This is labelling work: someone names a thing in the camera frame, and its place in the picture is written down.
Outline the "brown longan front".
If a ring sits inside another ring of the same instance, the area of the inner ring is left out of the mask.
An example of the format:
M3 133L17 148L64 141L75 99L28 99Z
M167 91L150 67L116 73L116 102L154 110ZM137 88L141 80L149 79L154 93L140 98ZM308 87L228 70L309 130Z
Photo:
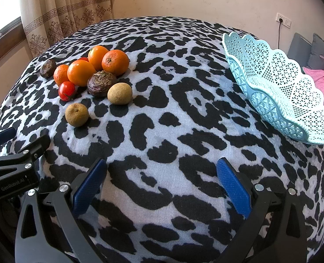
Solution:
M73 103L65 110L66 121L73 127L82 126L89 118L89 112L82 103Z

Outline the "brown longan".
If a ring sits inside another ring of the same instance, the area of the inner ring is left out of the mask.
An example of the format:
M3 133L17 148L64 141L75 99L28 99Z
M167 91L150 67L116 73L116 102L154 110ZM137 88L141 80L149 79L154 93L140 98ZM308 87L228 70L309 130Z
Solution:
M65 110L66 121L73 127L82 126L89 118L89 112L82 103L73 103Z
M132 87L130 85L117 83L109 89L107 98L114 105L126 105L132 100L132 95Z

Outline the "red tomato front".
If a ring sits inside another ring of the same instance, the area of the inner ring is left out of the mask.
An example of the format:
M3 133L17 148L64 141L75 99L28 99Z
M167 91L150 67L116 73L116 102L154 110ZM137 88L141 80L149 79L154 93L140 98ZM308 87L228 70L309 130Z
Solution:
M70 101L75 94L76 86L70 81L63 82L58 89L58 95L62 101Z

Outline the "red tomato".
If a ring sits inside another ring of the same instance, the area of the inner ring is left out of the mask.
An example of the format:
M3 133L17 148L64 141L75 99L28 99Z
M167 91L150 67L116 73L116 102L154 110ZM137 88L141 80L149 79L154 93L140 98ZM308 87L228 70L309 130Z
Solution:
M88 59L87 57L81 57L81 58L79 58L78 60L84 60L84 61L89 62L89 59Z
M70 101L75 94L76 86L70 81L63 82L58 89L58 95L62 101Z

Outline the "small orange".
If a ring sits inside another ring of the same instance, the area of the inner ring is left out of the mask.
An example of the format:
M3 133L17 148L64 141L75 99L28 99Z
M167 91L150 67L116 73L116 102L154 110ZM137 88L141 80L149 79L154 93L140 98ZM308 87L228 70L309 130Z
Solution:
M69 66L66 64L59 65L53 74L53 78L55 83L60 86L62 83L69 81L68 76L67 76L67 70Z

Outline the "small dark passion fruit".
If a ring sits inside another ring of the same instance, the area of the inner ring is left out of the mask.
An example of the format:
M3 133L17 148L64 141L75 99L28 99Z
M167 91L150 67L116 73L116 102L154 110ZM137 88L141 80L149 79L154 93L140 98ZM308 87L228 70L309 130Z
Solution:
M41 65L40 68L40 76L43 78L49 78L54 75L54 71L56 70L57 65L56 61L52 59L48 59Z

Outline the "large orange front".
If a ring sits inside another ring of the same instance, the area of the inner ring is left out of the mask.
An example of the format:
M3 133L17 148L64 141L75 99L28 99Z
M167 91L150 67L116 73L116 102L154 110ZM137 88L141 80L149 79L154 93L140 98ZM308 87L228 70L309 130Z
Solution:
M96 73L94 66L85 60L72 62L67 70L67 77L70 82L79 87L86 87L88 80Z

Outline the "large wrinkled passion fruit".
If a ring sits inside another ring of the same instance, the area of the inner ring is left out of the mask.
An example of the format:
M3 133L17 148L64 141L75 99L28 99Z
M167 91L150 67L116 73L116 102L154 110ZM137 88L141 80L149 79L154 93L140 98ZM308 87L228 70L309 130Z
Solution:
M105 70L98 71L92 75L87 82L89 94L95 97L106 97L109 89L117 83L114 74Z

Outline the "orange back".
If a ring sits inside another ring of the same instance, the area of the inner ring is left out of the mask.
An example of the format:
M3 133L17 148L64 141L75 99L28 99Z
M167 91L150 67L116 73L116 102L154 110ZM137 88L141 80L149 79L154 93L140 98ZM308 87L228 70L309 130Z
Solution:
M102 70L102 60L104 55L108 52L108 49L104 46L97 45L94 46L88 53L88 60L97 71Z

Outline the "orange with stem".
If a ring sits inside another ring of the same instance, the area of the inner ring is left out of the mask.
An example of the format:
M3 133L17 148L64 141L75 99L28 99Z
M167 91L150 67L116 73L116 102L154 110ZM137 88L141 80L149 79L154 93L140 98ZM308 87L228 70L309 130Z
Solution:
M124 74L129 67L129 57L122 50L109 50L103 57L101 66L103 70L119 76Z

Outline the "red tomato back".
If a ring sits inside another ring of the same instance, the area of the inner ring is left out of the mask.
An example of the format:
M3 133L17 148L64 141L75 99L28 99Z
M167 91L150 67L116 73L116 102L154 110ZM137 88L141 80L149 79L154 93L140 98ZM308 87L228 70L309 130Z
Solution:
M78 60L84 60L84 61L89 62L89 59L88 59L87 57L81 57L81 58L79 58Z

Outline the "leopard print tablecloth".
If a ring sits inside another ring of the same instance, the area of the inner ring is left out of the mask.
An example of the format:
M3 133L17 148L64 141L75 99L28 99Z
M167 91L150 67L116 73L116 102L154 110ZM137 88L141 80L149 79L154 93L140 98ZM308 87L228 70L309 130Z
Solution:
M180 17L136 17L88 26L34 58L0 106L0 131L15 138L0 156L47 134L37 162L40 190L53 191L97 158L107 177L79 222L111 262L212 262L243 223L219 184L226 158L254 184L297 191L307 257L324 244L324 146L285 137L245 99L227 64L222 36L231 28ZM81 127L64 116L67 103L42 63L71 64L96 45L125 52L121 81L128 105L80 89L88 108Z

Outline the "beige patterned curtain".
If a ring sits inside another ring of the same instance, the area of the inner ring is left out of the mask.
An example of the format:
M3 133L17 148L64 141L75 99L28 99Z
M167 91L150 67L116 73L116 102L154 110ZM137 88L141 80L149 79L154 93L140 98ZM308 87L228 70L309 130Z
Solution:
M32 56L79 30L111 19L111 0L20 0L21 21Z

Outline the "light blue lattice basket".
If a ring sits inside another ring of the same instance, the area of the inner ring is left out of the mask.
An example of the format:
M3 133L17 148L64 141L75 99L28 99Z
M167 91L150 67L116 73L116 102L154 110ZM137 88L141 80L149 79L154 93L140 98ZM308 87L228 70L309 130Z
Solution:
M225 33L222 44L237 85L263 120L293 140L324 145L324 95L297 61L249 34Z

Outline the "grey headboard cushion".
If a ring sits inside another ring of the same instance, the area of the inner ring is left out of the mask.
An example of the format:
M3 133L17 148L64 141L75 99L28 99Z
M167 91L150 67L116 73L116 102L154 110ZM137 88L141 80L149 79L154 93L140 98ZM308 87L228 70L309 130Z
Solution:
M324 69L324 40L314 33L313 41L309 42L301 34L295 33L287 56L301 67Z

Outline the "wooden window frame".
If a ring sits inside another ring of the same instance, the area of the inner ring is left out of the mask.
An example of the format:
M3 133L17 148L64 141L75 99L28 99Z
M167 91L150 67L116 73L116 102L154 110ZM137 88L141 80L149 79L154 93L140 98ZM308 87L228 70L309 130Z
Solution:
M21 17L0 30L0 60L26 38Z

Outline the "white wall socket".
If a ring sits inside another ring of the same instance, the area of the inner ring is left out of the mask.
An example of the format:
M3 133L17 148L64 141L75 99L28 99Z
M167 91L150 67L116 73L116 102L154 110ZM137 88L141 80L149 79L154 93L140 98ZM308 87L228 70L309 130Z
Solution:
M284 27L291 28L291 20L280 13L276 14L276 21Z

